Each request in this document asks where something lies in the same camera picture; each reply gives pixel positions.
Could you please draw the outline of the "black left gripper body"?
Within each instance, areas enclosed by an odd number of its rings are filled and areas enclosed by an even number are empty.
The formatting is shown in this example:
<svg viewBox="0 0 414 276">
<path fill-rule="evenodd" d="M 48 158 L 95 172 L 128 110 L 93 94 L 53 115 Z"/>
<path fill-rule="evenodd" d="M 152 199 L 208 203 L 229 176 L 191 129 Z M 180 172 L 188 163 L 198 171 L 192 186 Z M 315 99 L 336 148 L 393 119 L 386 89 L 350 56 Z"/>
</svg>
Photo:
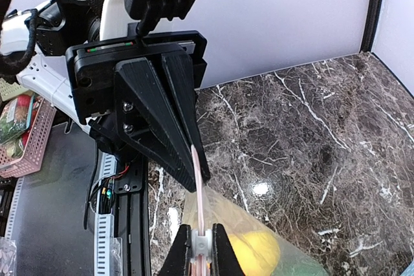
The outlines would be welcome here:
<svg viewBox="0 0 414 276">
<path fill-rule="evenodd" d="M 130 133 L 133 126 L 121 126 L 116 117 L 116 64 L 136 58 L 149 60 L 157 70 L 174 111 L 179 116 L 162 66 L 162 55 L 169 52 L 185 52 L 189 55 L 193 63 L 197 102 L 196 90 L 206 70 L 206 46 L 207 41 L 199 32 L 184 31 L 152 34 L 144 38 L 110 39 L 69 48 L 66 60 L 76 114 L 82 124 L 90 126 L 91 136 L 99 148 L 119 160 L 132 160 L 142 154 L 129 145 L 123 136 L 123 130 Z"/>
</svg>

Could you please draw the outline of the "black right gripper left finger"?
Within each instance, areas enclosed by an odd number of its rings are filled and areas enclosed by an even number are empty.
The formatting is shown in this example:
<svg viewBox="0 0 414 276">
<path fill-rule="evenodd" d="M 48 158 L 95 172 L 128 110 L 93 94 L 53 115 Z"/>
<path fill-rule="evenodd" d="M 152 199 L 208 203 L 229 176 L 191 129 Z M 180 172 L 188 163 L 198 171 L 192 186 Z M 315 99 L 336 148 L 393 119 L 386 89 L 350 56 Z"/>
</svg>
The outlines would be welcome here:
<svg viewBox="0 0 414 276">
<path fill-rule="evenodd" d="M 190 274 L 191 227 L 182 224 L 171 245 L 159 276 L 187 276 Z"/>
</svg>

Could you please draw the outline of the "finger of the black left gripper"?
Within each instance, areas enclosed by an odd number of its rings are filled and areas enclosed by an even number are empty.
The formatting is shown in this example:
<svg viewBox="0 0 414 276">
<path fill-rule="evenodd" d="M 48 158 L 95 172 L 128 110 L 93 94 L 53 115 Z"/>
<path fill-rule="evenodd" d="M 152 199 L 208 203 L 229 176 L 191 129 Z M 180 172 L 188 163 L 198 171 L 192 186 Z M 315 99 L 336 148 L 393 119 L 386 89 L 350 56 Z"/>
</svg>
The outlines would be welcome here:
<svg viewBox="0 0 414 276">
<path fill-rule="evenodd" d="M 125 141 L 160 164 L 185 189 L 196 191 L 191 151 L 179 116 L 159 78 L 146 58 L 121 61 L 114 74 L 116 117 Z"/>
<path fill-rule="evenodd" d="M 192 60 L 185 52 L 169 52 L 162 55 L 162 66 L 173 95 L 173 102 L 178 110 L 181 129 L 184 131 L 188 149 L 191 149 L 191 146 L 196 148 L 202 179 L 209 181 L 211 173 L 196 121 L 196 94 Z"/>
</svg>

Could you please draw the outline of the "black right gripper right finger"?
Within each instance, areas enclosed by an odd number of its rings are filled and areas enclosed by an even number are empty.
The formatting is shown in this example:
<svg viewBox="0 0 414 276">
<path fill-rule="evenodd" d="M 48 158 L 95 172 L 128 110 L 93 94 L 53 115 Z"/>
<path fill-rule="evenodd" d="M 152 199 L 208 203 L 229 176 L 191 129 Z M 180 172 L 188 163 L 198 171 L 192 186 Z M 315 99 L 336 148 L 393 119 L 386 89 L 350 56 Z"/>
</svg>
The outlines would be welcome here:
<svg viewBox="0 0 414 276">
<path fill-rule="evenodd" d="M 212 235 L 212 275 L 243 276 L 224 226 L 214 224 Z"/>
</svg>

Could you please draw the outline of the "orange mango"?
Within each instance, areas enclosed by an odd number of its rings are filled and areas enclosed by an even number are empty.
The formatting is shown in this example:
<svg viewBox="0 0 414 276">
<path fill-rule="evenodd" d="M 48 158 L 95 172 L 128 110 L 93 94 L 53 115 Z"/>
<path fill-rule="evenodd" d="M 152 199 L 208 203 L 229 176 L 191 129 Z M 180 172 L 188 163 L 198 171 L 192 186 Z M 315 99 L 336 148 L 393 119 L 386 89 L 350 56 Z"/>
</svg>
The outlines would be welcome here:
<svg viewBox="0 0 414 276">
<path fill-rule="evenodd" d="M 251 231 L 228 238 L 245 275 L 271 275 L 276 269 L 281 251 L 272 233 Z"/>
</svg>

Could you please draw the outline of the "clear zip top bag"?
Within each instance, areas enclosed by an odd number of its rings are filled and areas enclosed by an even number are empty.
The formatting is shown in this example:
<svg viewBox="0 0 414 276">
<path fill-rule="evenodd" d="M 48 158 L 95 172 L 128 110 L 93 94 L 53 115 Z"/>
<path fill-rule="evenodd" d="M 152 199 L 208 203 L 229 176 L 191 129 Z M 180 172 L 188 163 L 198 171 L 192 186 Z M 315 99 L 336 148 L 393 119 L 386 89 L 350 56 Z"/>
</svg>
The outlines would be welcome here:
<svg viewBox="0 0 414 276">
<path fill-rule="evenodd" d="M 204 186 L 200 161 L 195 147 L 191 148 L 196 191 L 186 193 L 182 224 L 191 227 L 191 259 L 189 275 L 212 275 L 212 228 L 222 224 L 229 234 L 267 231 L 278 241 L 282 262 L 315 262 L 292 244 L 280 238 L 252 215 L 213 189 Z"/>
</svg>

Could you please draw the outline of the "green bell pepper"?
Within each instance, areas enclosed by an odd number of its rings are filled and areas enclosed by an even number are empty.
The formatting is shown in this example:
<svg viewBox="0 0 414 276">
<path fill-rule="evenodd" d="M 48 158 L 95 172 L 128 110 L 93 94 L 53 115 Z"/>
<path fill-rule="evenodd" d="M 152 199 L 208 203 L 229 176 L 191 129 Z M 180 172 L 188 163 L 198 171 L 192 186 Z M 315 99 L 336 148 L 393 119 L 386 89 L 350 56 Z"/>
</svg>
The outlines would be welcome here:
<svg viewBox="0 0 414 276">
<path fill-rule="evenodd" d="M 282 262 L 272 275 L 316 276 L 328 275 L 326 270 L 315 262 Z"/>
</svg>

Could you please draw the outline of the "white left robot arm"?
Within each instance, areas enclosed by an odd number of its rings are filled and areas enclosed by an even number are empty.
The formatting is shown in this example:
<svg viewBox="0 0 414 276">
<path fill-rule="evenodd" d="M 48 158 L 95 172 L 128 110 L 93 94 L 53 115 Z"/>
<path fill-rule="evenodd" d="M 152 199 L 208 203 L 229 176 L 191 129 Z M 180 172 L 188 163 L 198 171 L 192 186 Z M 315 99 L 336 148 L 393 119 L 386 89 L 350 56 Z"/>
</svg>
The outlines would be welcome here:
<svg viewBox="0 0 414 276">
<path fill-rule="evenodd" d="M 104 0 L 52 0 L 23 12 L 28 39 L 1 54 L 1 75 L 15 78 L 35 53 L 64 56 L 74 119 L 98 147 L 125 164 L 146 156 L 193 192 L 211 177 L 195 112 L 207 41 L 155 27 L 184 19 L 195 0 L 123 2 L 136 29 L 112 39 L 103 35 Z"/>
</svg>

